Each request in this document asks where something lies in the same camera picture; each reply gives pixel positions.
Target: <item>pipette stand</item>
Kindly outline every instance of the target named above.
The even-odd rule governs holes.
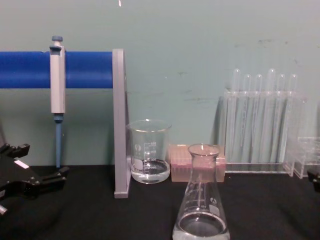
[[[112,52],[66,51],[65,87],[67,89],[113,88],[114,197],[127,198],[131,180],[131,166],[128,157],[130,156],[129,135],[126,130],[129,116],[124,50],[113,49]],[[49,88],[49,52],[0,52],[0,89]]]

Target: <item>black clamp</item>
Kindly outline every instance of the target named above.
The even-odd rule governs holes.
[[[314,168],[311,168],[307,171],[307,173],[309,181],[313,183],[314,190],[320,193],[320,172]]]
[[[0,201],[13,196],[36,198],[63,189],[69,168],[63,167],[51,175],[39,176],[19,159],[28,155],[29,149],[29,144],[0,147]],[[0,206],[0,214],[6,212],[2,208]]]

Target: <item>teal wall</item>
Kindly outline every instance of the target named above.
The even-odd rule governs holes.
[[[11,0],[0,3],[1,51],[48,51],[62,35],[69,51],[126,54],[130,120],[172,123],[173,143],[213,141],[219,96],[234,68],[299,76],[309,99],[306,136],[318,136],[320,2],[317,0]],[[67,91],[63,162],[113,162],[110,90]],[[25,161],[53,165],[55,124],[48,90],[0,90],[7,142],[30,143]]]

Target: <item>clear liquid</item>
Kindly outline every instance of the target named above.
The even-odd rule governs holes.
[[[208,212],[191,212],[174,226],[173,240],[230,240],[225,222]]]
[[[166,180],[170,175],[170,165],[163,160],[144,160],[143,173],[137,171],[135,165],[131,166],[133,179],[143,184],[156,184]]]

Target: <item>gray stand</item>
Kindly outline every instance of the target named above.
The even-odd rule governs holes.
[[[123,49],[112,50],[113,122],[114,122],[114,165],[116,199],[128,198],[131,180],[129,145],[129,123],[127,103],[127,78]]]

